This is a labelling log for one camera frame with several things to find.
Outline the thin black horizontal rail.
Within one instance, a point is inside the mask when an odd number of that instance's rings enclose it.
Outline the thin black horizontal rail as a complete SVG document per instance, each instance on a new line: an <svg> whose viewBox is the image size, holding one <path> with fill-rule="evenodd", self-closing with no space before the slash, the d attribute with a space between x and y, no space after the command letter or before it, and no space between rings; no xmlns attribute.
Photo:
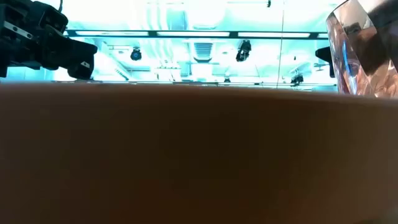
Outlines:
<svg viewBox="0 0 398 224"><path fill-rule="evenodd" d="M50 81L51 83L77 84L155 84L155 85L195 85L195 86L337 86L332 83L264 83L264 82L146 82L146 81Z"/></svg>

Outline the black horizontal rig beam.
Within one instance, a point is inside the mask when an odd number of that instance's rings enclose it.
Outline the black horizontal rig beam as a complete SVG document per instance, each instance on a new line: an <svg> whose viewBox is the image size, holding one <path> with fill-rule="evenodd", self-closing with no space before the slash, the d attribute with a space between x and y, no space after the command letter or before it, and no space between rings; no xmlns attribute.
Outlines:
<svg viewBox="0 0 398 224"><path fill-rule="evenodd" d="M161 39L287 39L327 40L326 32L260 32L218 30L73 30L64 32L69 37L89 38L161 38Z"/></svg>

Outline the orange round plate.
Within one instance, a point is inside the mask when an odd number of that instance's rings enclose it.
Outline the orange round plate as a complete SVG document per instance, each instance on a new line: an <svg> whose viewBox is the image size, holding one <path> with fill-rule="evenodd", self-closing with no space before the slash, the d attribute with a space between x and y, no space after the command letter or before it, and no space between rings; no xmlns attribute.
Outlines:
<svg viewBox="0 0 398 224"><path fill-rule="evenodd" d="M398 224L398 100L1 84L0 224Z"/></svg>

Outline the red translucent faceted cup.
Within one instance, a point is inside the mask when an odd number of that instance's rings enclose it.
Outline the red translucent faceted cup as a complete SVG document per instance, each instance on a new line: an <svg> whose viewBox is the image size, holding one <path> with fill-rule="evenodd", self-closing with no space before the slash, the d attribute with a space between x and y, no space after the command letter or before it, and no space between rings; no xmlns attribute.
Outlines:
<svg viewBox="0 0 398 224"><path fill-rule="evenodd" d="M365 71L358 53L358 34L369 27L359 0L345 0L326 19L338 91L350 95L398 98L398 66L391 60Z"/></svg>

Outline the silver ventilation duct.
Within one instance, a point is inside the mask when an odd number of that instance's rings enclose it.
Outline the silver ventilation duct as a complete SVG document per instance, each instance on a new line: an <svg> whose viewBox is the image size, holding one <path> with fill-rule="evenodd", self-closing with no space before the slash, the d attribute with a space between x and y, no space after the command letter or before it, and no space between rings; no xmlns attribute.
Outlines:
<svg viewBox="0 0 398 224"><path fill-rule="evenodd" d="M188 0L186 13L189 30L215 31L224 19L227 0ZM209 62L212 59L213 44L194 42L193 58L197 62Z"/></svg>

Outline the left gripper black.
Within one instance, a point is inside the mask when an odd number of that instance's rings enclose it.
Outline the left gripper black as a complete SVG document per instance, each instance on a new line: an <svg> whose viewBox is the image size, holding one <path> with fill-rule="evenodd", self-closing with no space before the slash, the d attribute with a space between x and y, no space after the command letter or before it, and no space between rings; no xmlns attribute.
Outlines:
<svg viewBox="0 0 398 224"><path fill-rule="evenodd" d="M10 67L62 67L72 78L91 78L98 48L63 35L68 19L64 0L58 1L55 7L40 0L0 0L0 78Z"/></svg>

